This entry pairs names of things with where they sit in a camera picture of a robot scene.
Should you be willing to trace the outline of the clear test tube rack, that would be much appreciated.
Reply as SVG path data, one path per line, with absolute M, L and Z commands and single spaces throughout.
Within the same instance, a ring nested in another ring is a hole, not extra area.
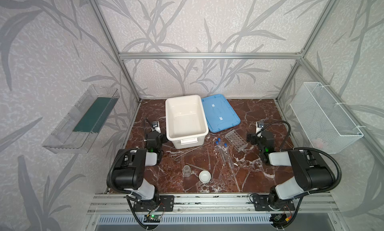
M 236 130 L 228 132 L 225 135 L 225 138 L 238 152 L 244 151 L 248 145 L 246 141 L 236 132 Z

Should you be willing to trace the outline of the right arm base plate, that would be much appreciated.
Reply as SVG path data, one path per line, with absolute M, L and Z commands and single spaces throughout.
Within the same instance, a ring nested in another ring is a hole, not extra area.
M 254 204 L 255 211 L 261 212 L 270 212 L 273 211 L 273 209 L 269 206 L 267 201 L 268 196 L 267 195 L 253 195 L 251 197 L 251 200 Z

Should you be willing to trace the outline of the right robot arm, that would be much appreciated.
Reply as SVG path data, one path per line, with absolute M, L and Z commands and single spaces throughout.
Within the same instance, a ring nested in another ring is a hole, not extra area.
M 272 210 L 278 211 L 294 199 L 329 192 L 341 182 L 341 167 L 326 152 L 308 147 L 276 152 L 273 134 L 264 131 L 247 134 L 247 142 L 259 148 L 264 164 L 292 168 L 292 178 L 270 189 L 266 201 Z

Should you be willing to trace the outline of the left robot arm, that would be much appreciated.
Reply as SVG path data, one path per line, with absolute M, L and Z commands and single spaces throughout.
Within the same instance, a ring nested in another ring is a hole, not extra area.
M 158 206 L 160 195 L 156 186 L 144 178 L 146 167 L 160 164 L 167 136 L 157 131 L 146 135 L 146 147 L 118 151 L 107 175 L 107 186 L 111 190 L 126 194 L 129 203 L 137 202 Z

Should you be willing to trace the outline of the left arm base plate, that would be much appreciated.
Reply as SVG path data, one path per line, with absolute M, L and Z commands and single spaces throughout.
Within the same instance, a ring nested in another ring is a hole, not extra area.
M 160 195 L 152 200 L 135 202 L 135 212 L 172 212 L 175 204 L 175 196 Z

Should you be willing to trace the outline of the small clear beaker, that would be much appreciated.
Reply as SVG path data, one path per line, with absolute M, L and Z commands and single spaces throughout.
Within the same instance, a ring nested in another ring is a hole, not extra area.
M 183 167 L 183 177 L 187 178 L 192 175 L 192 169 L 189 165 L 185 165 Z

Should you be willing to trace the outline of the white plastic bin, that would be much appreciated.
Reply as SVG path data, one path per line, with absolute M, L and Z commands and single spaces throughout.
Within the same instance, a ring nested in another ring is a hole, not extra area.
M 166 131 L 167 139 L 177 150 L 202 146 L 209 129 L 201 97 L 167 99 Z

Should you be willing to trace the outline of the blue-capped test tube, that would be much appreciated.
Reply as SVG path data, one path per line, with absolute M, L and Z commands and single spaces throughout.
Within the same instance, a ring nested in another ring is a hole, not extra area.
M 223 150 L 223 148 L 221 147 L 219 141 L 216 141 L 215 144 L 216 144 L 216 146 L 215 146 L 215 151 L 216 151 L 216 153 L 219 154 L 219 156 L 220 156 L 220 158 L 221 158 L 221 160 L 222 160 L 222 164 L 223 164 L 223 166 L 225 166 L 225 165 L 226 165 L 226 158 L 225 158 L 224 150 Z
M 234 164 L 232 162 L 232 158 L 231 158 L 231 155 L 230 155 L 230 152 L 229 152 L 229 147 L 228 147 L 227 143 L 223 143 L 221 138 L 218 138 L 218 141 L 220 142 L 220 145 L 221 145 L 221 147 L 224 150 L 225 158 L 226 158 L 226 164 L 228 164 L 229 167 L 231 169 L 233 169 L 234 168 Z

